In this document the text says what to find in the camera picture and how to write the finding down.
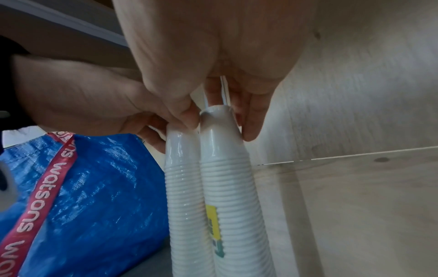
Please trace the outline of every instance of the red bag strap with white text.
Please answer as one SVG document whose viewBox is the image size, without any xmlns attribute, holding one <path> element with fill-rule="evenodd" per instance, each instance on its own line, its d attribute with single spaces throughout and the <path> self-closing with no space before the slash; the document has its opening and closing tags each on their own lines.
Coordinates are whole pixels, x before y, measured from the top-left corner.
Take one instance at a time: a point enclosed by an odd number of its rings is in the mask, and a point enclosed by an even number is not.
<svg viewBox="0 0 438 277">
<path fill-rule="evenodd" d="M 36 183 L 26 210 L 0 244 L 0 277 L 18 276 L 32 242 L 49 214 L 67 172 L 78 157 L 72 133 L 56 132 L 50 133 L 49 136 L 63 143 L 63 146 Z"/>
</svg>

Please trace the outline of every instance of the blue bag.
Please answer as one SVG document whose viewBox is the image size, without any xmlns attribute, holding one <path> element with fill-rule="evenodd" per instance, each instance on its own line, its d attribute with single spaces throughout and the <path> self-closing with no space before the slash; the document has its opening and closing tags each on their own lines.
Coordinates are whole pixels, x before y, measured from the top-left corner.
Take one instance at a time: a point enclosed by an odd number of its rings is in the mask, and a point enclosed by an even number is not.
<svg viewBox="0 0 438 277">
<path fill-rule="evenodd" d="M 169 235 L 164 174 L 134 135 L 75 135 L 78 158 L 35 237 L 20 277 L 118 276 Z M 42 136 L 5 149 L 20 197 L 0 213 L 0 241 L 25 211 L 61 143 Z"/>
</svg>

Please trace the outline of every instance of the black wristband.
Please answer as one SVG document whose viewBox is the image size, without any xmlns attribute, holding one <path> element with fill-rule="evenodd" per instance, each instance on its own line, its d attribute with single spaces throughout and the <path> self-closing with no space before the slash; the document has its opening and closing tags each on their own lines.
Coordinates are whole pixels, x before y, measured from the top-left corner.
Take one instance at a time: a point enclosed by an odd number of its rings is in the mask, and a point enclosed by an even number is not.
<svg viewBox="0 0 438 277">
<path fill-rule="evenodd" d="M 0 36 L 0 132 L 4 130 L 17 130 L 23 127 L 35 125 L 18 102 L 13 79 L 12 56 L 28 55 L 29 52 L 20 44 Z"/>
</svg>

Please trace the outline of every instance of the yellow label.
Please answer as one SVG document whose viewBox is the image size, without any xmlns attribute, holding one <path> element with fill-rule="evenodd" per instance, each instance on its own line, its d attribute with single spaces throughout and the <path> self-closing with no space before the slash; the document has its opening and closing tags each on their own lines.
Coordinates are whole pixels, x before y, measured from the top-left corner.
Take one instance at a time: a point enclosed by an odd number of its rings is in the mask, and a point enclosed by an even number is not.
<svg viewBox="0 0 438 277">
<path fill-rule="evenodd" d="M 209 219 L 209 230 L 212 238 L 215 240 L 220 240 L 220 230 L 219 230 L 219 220 L 218 213 L 216 211 L 216 207 L 205 205 L 207 210 L 207 217 Z"/>
</svg>

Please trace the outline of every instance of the stacked white cups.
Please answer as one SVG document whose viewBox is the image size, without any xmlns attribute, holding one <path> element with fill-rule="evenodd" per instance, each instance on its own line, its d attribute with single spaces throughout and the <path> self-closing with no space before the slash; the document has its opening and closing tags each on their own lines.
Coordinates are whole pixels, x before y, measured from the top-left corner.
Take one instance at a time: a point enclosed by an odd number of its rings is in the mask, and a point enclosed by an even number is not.
<svg viewBox="0 0 438 277">
<path fill-rule="evenodd" d="M 166 194 L 174 277 L 215 277 L 196 131 L 167 128 Z"/>
<path fill-rule="evenodd" d="M 201 113 L 201 176 L 218 277 L 275 277 L 248 152 L 232 109 Z"/>
</svg>

